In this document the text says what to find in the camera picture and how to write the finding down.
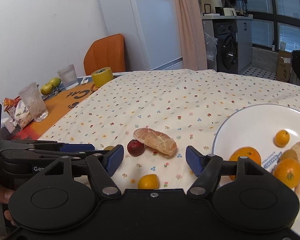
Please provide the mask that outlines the green-brown longan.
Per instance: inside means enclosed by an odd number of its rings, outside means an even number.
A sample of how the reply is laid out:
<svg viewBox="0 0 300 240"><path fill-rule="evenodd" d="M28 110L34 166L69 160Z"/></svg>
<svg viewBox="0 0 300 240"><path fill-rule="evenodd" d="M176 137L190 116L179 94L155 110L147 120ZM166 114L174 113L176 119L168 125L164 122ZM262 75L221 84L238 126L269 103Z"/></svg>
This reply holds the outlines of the green-brown longan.
<svg viewBox="0 0 300 240"><path fill-rule="evenodd" d="M104 148L105 151L111 151L114 148L114 146L107 146Z"/></svg>
<svg viewBox="0 0 300 240"><path fill-rule="evenodd" d="M298 155L293 149L288 149L282 153L282 155L279 158L279 162L281 162L285 159L294 159L294 160L298 161Z"/></svg>

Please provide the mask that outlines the dark red jujube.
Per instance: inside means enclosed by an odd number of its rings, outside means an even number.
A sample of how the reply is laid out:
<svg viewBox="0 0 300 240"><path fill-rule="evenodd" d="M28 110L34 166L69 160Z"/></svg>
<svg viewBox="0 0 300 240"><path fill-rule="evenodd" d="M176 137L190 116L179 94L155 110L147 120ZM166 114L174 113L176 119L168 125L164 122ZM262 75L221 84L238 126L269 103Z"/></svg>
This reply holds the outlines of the dark red jujube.
<svg viewBox="0 0 300 240"><path fill-rule="evenodd" d="M130 155L137 157L141 154L143 154L145 149L144 144L142 144L141 142L137 141L137 140L131 140L128 145L127 145L127 151Z"/></svg>

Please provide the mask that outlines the small kumquat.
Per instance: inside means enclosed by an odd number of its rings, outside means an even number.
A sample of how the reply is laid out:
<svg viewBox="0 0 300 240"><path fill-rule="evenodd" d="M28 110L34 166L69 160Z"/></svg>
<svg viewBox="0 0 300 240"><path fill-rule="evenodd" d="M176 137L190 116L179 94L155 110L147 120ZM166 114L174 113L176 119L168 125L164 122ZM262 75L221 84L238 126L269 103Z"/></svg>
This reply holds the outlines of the small kumquat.
<svg viewBox="0 0 300 240"><path fill-rule="evenodd" d="M290 134L286 130L280 130L274 137L274 143L278 147L285 147L290 141Z"/></svg>
<svg viewBox="0 0 300 240"><path fill-rule="evenodd" d="M142 176L138 181L138 189L156 190L159 188L159 178L156 174Z"/></svg>

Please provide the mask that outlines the small pomelo segment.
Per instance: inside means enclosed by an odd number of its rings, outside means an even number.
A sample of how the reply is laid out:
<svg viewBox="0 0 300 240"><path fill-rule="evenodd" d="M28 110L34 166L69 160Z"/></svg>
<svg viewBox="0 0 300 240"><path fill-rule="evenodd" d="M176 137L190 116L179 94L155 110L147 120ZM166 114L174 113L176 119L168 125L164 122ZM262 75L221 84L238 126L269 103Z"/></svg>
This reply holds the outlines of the small pomelo segment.
<svg viewBox="0 0 300 240"><path fill-rule="evenodd" d="M176 142L165 133L151 128L138 128L133 133L134 138L157 152L173 156L177 150Z"/></svg>

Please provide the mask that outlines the large orange back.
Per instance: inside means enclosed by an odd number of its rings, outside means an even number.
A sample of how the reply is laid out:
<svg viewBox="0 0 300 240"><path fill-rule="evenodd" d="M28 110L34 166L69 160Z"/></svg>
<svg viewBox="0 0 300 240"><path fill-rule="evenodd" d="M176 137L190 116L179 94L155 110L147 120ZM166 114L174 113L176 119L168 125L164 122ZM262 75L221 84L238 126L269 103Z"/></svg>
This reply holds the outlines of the large orange back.
<svg viewBox="0 0 300 240"><path fill-rule="evenodd" d="M283 159L275 167L273 175L293 189L300 183L300 163L292 158Z"/></svg>

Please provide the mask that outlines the green-brown longan front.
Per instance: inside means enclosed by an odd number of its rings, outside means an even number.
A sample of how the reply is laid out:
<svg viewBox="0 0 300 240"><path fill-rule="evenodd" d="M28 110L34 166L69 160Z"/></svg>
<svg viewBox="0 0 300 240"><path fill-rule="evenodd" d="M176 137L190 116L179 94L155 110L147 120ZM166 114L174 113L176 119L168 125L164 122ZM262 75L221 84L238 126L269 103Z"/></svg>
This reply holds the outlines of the green-brown longan front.
<svg viewBox="0 0 300 240"><path fill-rule="evenodd" d="M293 149L288 149L282 153L282 155L279 158L279 162L281 162L285 159L294 159L294 160L298 161L298 155Z"/></svg>

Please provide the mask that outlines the floral white tablecloth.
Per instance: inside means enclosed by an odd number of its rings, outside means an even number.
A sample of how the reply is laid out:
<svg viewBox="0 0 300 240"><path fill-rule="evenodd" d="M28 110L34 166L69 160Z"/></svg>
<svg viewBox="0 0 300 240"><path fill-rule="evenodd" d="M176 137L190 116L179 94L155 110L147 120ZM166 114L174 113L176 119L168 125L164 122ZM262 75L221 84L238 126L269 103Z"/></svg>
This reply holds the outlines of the floral white tablecloth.
<svg viewBox="0 0 300 240"><path fill-rule="evenodd" d="M171 157L146 150L125 158L113 175L121 190L136 188L147 174L159 177L161 188L188 188L195 177L185 160L192 145L211 152L219 126L232 113L259 103L300 110L300 86L259 77L221 74L213 70L132 72L102 86L42 136L74 144L126 146L138 128L169 135L177 143Z"/></svg>

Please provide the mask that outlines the tissue pack floral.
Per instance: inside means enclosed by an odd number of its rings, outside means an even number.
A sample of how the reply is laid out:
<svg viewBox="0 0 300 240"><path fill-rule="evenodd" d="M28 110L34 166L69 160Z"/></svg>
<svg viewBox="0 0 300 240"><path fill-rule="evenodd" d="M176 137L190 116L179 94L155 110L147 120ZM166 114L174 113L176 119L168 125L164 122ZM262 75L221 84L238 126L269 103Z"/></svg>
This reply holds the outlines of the tissue pack floral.
<svg viewBox="0 0 300 240"><path fill-rule="evenodd" d="M23 129L28 124L30 124L34 117L28 110L28 108L25 106L22 100L20 100L16 106L13 106L13 120L18 124L18 126Z"/></svg>

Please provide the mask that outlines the orange cat table mat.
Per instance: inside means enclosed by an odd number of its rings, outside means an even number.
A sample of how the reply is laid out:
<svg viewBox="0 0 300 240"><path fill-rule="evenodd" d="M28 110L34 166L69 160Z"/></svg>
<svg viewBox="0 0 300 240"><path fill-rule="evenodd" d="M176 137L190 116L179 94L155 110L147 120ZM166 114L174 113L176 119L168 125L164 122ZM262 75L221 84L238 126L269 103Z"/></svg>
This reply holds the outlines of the orange cat table mat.
<svg viewBox="0 0 300 240"><path fill-rule="evenodd" d="M49 111L46 119L41 122L33 121L23 129L16 128L8 139L38 140L63 116L97 90L98 87L94 85L90 76L86 84L78 85L69 90L62 89L57 95L45 100L47 110Z"/></svg>

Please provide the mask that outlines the green apple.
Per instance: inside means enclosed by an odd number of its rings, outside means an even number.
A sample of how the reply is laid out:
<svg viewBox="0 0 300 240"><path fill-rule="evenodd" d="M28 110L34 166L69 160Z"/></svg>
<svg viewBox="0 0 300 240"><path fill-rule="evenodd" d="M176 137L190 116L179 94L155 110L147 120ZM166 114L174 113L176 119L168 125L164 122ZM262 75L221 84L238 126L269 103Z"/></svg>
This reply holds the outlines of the green apple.
<svg viewBox="0 0 300 240"><path fill-rule="evenodd" d="M61 80L58 77L54 77L49 81L49 84L51 84L53 88L57 88L61 84Z"/></svg>
<svg viewBox="0 0 300 240"><path fill-rule="evenodd" d="M40 89L42 95L49 95L51 94L52 91L53 91L53 85L51 85L50 83L43 85Z"/></svg>

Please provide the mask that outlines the yellow tape roll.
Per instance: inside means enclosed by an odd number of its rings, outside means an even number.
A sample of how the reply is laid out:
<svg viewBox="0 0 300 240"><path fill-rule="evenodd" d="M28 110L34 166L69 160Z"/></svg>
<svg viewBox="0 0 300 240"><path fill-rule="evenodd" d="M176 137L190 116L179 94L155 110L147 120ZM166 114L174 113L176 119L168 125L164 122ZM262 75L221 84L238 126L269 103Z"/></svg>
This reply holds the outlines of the yellow tape roll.
<svg viewBox="0 0 300 240"><path fill-rule="evenodd" d="M101 88L103 85L114 79L113 72L110 67L104 67L94 71L91 74L95 87Z"/></svg>

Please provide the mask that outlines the clear water glass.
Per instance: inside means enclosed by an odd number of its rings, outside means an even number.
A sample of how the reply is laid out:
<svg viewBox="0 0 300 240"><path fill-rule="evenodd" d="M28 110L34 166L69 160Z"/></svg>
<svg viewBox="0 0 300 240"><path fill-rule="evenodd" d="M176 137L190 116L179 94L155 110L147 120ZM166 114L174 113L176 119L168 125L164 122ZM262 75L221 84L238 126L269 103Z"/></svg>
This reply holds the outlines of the clear water glass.
<svg viewBox="0 0 300 240"><path fill-rule="evenodd" d="M58 70L57 74L66 90L72 89L79 85L75 67L73 64Z"/></svg>

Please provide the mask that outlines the orange chair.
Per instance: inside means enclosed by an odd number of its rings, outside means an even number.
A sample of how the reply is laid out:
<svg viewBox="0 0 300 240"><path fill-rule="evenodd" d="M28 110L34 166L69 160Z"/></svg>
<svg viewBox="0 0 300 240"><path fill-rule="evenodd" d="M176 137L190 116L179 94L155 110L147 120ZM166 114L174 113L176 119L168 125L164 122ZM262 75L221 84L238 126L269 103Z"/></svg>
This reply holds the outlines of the orange chair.
<svg viewBox="0 0 300 240"><path fill-rule="evenodd" d="M86 75L110 67L112 72L125 72L125 40L121 34L115 34L95 41L88 49L83 66Z"/></svg>

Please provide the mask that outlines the pink curtain left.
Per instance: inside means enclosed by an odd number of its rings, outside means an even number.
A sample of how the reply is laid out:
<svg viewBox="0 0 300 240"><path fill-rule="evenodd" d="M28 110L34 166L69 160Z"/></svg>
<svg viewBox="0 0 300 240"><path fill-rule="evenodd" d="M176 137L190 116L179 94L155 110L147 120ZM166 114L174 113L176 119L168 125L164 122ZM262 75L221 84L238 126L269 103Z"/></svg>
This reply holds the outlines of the pink curtain left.
<svg viewBox="0 0 300 240"><path fill-rule="evenodd" d="M202 15L198 0L174 0L177 12L183 67L207 70Z"/></svg>

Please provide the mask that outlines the black washing machine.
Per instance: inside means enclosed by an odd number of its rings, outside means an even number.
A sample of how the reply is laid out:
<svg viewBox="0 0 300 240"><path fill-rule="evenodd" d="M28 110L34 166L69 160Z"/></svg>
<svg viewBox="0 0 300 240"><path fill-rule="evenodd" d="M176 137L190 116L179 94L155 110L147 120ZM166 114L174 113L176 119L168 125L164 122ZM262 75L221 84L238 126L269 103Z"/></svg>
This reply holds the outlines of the black washing machine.
<svg viewBox="0 0 300 240"><path fill-rule="evenodd" d="M238 73L237 24L233 20L213 21L213 31L217 38L217 71Z"/></svg>

